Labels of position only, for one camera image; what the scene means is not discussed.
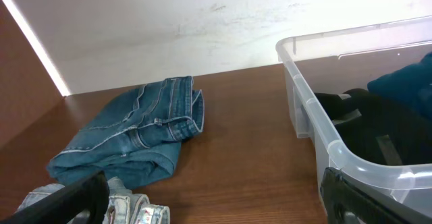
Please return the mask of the dark blue jeans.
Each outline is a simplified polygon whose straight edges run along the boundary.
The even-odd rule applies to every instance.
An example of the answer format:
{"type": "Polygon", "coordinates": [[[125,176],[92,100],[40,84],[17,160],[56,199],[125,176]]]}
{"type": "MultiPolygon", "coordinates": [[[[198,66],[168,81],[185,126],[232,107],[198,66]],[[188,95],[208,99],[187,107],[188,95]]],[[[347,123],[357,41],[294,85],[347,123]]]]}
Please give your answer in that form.
{"type": "Polygon", "coordinates": [[[182,143],[203,131],[205,102],[191,76],[144,84],[115,97],[47,165],[63,185],[95,171],[129,189],[171,177],[182,143]]]}

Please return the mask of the blue garment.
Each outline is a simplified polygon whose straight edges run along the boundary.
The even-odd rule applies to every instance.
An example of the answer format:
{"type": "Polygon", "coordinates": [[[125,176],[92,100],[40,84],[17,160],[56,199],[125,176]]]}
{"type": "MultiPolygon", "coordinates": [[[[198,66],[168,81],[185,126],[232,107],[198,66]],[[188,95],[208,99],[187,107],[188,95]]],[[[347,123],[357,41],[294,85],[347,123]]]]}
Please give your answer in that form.
{"type": "Polygon", "coordinates": [[[370,81],[367,90],[431,119],[431,53],[418,63],[370,81]]]}

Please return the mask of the black garment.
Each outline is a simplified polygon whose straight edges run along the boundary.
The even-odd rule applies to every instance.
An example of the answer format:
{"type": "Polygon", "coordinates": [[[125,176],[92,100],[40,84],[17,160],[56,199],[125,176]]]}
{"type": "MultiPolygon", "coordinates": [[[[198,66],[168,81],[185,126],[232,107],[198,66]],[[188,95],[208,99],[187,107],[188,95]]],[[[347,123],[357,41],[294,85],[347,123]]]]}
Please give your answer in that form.
{"type": "Polygon", "coordinates": [[[380,165],[431,163],[431,120],[364,89],[315,96],[356,156],[380,165]]]}

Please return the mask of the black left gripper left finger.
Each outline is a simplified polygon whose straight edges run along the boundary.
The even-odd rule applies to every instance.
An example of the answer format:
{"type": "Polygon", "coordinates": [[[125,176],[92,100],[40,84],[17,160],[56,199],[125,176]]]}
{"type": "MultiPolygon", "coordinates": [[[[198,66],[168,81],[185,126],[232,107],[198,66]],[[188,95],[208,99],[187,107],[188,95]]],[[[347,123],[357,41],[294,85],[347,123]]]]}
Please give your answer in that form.
{"type": "Polygon", "coordinates": [[[109,186],[103,171],[94,172],[18,211],[1,224],[99,224],[109,205],[109,186]]]}

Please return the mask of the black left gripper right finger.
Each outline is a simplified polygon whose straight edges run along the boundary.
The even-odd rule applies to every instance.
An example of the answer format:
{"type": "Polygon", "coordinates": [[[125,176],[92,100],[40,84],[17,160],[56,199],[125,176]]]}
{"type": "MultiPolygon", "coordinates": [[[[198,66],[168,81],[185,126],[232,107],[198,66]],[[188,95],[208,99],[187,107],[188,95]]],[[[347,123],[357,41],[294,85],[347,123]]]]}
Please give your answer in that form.
{"type": "Polygon", "coordinates": [[[397,202],[383,193],[356,183],[339,169],[324,170],[320,187],[328,223],[404,223],[397,202]]]}

